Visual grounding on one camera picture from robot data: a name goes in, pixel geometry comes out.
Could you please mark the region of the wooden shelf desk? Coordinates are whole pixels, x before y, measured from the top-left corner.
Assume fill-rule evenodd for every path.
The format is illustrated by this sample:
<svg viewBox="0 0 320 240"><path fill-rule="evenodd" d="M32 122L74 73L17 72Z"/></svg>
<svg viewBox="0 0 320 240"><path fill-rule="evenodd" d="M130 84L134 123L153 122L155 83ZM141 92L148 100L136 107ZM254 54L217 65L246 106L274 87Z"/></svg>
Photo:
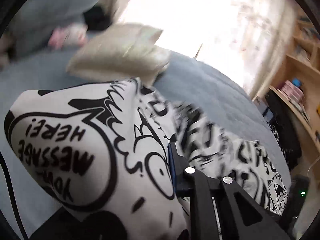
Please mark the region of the wooden shelf desk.
<svg viewBox="0 0 320 240"><path fill-rule="evenodd" d="M300 84L303 93L300 103L294 103L282 90L294 82ZM257 96L263 97L269 90L291 109L319 151L319 34L304 12L295 19L285 56Z"/></svg>

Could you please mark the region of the blue grey pillow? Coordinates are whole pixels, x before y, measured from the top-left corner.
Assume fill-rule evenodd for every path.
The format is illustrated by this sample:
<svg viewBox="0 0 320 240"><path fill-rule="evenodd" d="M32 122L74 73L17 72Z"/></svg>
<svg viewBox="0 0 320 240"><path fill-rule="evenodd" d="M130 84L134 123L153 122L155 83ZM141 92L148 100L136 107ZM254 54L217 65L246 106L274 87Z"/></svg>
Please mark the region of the blue grey pillow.
<svg viewBox="0 0 320 240"><path fill-rule="evenodd" d="M46 48L53 31L84 23L84 12L99 0L27 0L8 28L15 40L15 56L25 57Z"/></svg>

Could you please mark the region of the blue bed blanket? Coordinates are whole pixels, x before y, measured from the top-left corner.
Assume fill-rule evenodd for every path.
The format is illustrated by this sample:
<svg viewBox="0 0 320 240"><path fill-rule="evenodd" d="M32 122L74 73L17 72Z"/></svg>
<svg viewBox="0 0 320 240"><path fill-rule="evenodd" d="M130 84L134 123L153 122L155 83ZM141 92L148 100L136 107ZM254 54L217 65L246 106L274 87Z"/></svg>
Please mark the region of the blue bed blanket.
<svg viewBox="0 0 320 240"><path fill-rule="evenodd" d="M58 90L83 84L66 66L73 50L42 50L12 61L1 71L1 118L25 90ZM259 140L286 187L291 176L280 147L265 119L246 92L213 67L173 53L168 69L155 82L156 89L170 101L184 101L203 109L212 122L246 140ZM10 172L16 203L28 235L50 218L60 205L29 176L12 152L4 134L1 153Z"/></svg>

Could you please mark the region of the black knitted garment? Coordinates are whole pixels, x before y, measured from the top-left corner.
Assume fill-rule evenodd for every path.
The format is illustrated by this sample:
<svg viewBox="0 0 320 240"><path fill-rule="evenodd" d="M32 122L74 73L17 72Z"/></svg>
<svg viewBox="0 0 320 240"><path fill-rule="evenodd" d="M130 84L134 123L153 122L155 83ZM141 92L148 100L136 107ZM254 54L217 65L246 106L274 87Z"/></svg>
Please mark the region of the black knitted garment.
<svg viewBox="0 0 320 240"><path fill-rule="evenodd" d="M85 23L90 31L106 30L111 24L110 15L105 14L101 6L94 6L83 13Z"/></svg>

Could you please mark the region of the black white graffiti jacket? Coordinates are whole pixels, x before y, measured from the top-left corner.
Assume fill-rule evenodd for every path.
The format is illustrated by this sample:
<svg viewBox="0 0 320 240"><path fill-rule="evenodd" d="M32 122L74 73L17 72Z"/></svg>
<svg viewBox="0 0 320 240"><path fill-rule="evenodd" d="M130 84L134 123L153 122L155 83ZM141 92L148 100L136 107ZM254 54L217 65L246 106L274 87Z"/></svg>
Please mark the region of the black white graffiti jacket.
<svg viewBox="0 0 320 240"><path fill-rule="evenodd" d="M5 137L60 208L31 239L192 239L195 215L176 188L179 158L200 192L229 177L241 221L282 215L288 191L258 141L212 123L199 108L170 103L139 79L61 90L27 90L4 119Z"/></svg>

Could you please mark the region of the pink white plush toy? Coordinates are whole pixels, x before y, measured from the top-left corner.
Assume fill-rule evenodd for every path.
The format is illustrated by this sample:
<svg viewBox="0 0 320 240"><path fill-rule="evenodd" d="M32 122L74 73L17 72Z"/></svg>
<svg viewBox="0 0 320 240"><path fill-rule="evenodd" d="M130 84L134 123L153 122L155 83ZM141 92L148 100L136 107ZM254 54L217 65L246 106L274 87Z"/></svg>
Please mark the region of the pink white plush toy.
<svg viewBox="0 0 320 240"><path fill-rule="evenodd" d="M87 29L87 25L82 23L72 23L66 27L55 28L48 41L48 46L54 49L83 46L88 41Z"/></svg>

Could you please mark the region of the cream folded puffer jacket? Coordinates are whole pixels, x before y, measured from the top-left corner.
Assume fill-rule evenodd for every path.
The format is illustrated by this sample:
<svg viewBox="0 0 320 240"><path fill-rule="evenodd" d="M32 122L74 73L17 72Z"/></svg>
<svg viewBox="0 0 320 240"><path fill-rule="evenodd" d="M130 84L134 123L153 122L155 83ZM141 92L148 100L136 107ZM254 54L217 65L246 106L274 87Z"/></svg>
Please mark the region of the cream folded puffer jacket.
<svg viewBox="0 0 320 240"><path fill-rule="evenodd" d="M73 55L66 72L98 82L138 77L152 86L170 64L171 51L156 46L162 32L140 24L113 24Z"/></svg>

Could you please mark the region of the sheer floral curtain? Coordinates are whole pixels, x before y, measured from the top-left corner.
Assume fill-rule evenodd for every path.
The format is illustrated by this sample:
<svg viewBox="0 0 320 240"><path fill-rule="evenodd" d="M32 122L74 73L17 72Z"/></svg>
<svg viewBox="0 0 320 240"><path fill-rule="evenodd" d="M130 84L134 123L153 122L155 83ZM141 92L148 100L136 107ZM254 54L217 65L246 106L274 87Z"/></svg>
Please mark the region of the sheer floral curtain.
<svg viewBox="0 0 320 240"><path fill-rule="evenodd" d="M294 0L105 0L115 23L162 29L157 45L204 62L250 98L279 69L297 17Z"/></svg>

